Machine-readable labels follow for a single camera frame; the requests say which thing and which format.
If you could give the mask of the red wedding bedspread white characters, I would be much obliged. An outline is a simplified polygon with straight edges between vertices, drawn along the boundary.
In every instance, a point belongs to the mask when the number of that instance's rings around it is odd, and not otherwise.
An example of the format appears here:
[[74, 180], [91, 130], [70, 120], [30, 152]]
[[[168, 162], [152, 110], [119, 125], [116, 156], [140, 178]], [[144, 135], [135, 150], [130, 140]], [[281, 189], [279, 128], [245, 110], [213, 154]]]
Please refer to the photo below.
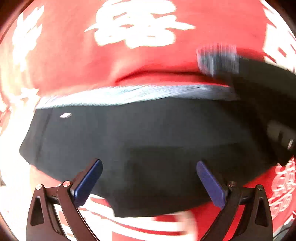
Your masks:
[[[36, 186], [64, 182], [20, 154], [43, 100], [76, 94], [81, 102], [103, 88], [217, 86], [196, 76], [197, 50], [209, 46], [233, 46], [295, 73], [294, 13], [277, 1], [1, 1], [1, 238], [26, 240]], [[263, 185], [273, 240], [295, 240], [295, 157], [236, 183]], [[119, 217], [92, 192], [78, 210], [98, 240], [201, 240], [220, 212], [209, 197], [186, 210]]]

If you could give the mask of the black pants blue patterned trim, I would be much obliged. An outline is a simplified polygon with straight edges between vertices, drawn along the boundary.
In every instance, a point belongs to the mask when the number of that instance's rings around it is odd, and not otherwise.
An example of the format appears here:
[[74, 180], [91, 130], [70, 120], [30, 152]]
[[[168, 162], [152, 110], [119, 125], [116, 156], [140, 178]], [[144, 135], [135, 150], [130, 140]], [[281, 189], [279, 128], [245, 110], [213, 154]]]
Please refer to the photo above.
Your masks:
[[241, 185], [277, 162], [269, 120], [295, 128], [295, 73], [233, 46], [197, 50], [197, 77], [219, 85], [116, 87], [43, 100], [20, 154], [52, 178], [100, 159], [92, 193], [119, 217], [154, 216], [209, 201], [196, 164]]

